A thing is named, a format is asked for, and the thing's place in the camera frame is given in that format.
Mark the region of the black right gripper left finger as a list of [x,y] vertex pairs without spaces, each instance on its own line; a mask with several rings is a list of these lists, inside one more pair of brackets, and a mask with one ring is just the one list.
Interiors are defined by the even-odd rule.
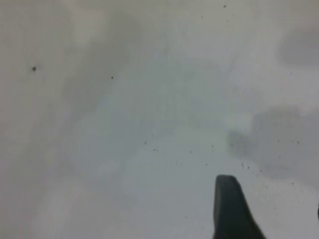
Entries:
[[214,239],[264,239],[241,185],[232,175],[218,175],[214,194]]

